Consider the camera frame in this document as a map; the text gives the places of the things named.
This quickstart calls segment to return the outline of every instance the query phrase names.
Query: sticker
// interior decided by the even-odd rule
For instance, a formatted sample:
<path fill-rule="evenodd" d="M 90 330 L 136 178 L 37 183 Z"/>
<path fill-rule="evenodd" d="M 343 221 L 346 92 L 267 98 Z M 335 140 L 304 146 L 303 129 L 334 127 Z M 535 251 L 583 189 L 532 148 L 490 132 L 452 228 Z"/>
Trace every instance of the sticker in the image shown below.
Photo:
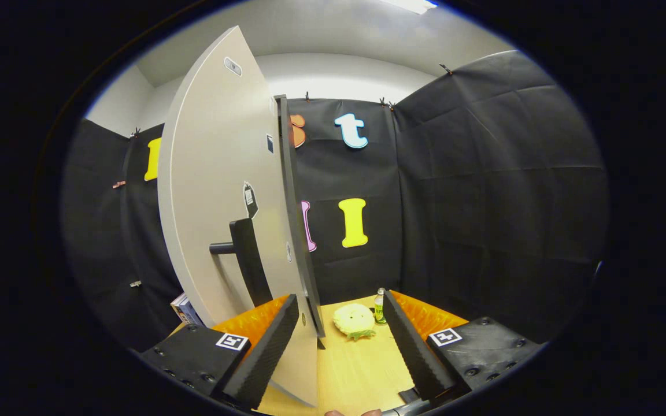
<path fill-rule="evenodd" d="M 243 69 L 241 66 L 236 64 L 235 61 L 225 56 L 225 68 L 230 69 L 230 72 L 236 74 L 237 76 L 243 75 Z"/>
<path fill-rule="evenodd" d="M 462 339 L 462 336 L 457 334 L 454 329 L 444 329 L 443 331 L 439 332 L 434 332 L 433 334 L 428 335 L 433 339 L 434 342 L 436 342 L 436 345 L 438 347 L 443 347 L 444 345 L 447 345 L 449 343 L 454 343 L 457 342 L 458 340 Z"/>
<path fill-rule="evenodd" d="M 153 139 L 148 142 L 148 169 L 143 179 L 146 182 L 158 177 L 158 152 L 161 151 L 161 138 Z"/>
<path fill-rule="evenodd" d="M 354 113 L 344 114 L 334 121 L 336 126 L 341 126 L 341 134 L 346 145 L 354 149 L 361 149 L 368 144 L 366 137 L 359 137 L 359 128 L 364 127 L 364 121 L 356 119 Z"/>
<path fill-rule="evenodd" d="M 256 192 L 248 182 L 243 182 L 243 201 L 246 203 L 246 212 L 248 218 L 253 219 L 258 213 L 258 203 L 256 202 Z"/>
<path fill-rule="evenodd" d="M 310 210 L 310 203 L 306 200 L 302 201 L 302 218 L 305 221 L 305 235 L 307 236 L 307 251 L 314 252 L 317 249 L 317 244 L 313 242 L 310 237 L 310 226 L 307 224 L 307 211 Z"/>
<path fill-rule="evenodd" d="M 240 351 L 243 345 L 246 345 L 246 342 L 248 342 L 248 337 L 244 337 L 243 335 L 223 334 L 215 345 L 228 348 L 228 350 Z"/>
<path fill-rule="evenodd" d="M 305 130 L 302 129 L 305 126 L 305 118 L 299 114 L 293 114 L 289 116 L 289 119 L 291 120 L 291 136 L 293 137 L 294 148 L 297 149 L 307 139 Z"/>
<path fill-rule="evenodd" d="M 361 211 L 367 202 L 361 198 L 344 199 L 338 203 L 338 208 L 343 211 L 343 224 L 346 227 L 346 237 L 341 244 L 344 247 L 363 246 L 369 241 L 364 234 L 364 224 Z"/>

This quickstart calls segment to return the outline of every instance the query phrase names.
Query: green bottle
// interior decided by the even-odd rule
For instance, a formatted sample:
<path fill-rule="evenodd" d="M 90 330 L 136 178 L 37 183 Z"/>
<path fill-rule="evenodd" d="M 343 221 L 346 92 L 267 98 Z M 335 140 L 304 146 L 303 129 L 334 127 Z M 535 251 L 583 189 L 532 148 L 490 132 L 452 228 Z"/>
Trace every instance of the green bottle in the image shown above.
<path fill-rule="evenodd" d="M 386 324 L 387 320 L 384 318 L 384 311 L 382 305 L 384 303 L 384 288 L 380 287 L 377 290 L 377 297 L 375 297 L 375 322 L 377 324 Z"/>

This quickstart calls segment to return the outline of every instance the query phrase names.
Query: ceiling light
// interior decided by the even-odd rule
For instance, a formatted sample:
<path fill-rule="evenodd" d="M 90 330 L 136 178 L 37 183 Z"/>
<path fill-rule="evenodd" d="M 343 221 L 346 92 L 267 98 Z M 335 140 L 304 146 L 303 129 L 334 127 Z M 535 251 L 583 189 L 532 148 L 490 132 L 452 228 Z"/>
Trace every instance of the ceiling light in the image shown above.
<path fill-rule="evenodd" d="M 410 10 L 413 13 L 418 13 L 422 15 L 429 9 L 435 8 L 434 3 L 429 2 L 428 0 L 381 0 L 385 3 L 390 3 L 391 5 L 397 6 L 399 8 L 404 8 L 405 10 Z"/>

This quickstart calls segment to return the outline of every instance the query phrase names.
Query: ceiling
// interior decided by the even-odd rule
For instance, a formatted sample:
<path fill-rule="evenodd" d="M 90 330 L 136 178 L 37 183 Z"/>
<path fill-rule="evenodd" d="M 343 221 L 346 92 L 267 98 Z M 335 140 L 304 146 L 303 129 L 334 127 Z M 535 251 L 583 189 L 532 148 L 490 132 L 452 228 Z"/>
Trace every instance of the ceiling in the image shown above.
<path fill-rule="evenodd" d="M 433 76 L 515 49 L 445 6 L 423 15 L 380 0 L 250 0 L 201 19 L 137 62 L 156 87 L 184 76 L 220 35 L 240 26 L 255 56 L 340 53 L 387 61 Z"/>

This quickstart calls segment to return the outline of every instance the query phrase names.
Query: human hand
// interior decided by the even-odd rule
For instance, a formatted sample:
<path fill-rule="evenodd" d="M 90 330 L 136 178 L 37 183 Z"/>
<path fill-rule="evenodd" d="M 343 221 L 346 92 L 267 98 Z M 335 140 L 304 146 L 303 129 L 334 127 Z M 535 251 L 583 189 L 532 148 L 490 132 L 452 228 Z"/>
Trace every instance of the human hand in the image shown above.
<path fill-rule="evenodd" d="M 331 410 L 326 411 L 325 416 L 343 416 L 343 413 L 338 410 Z M 382 411 L 380 409 L 370 410 L 361 414 L 361 416 L 382 416 Z"/>

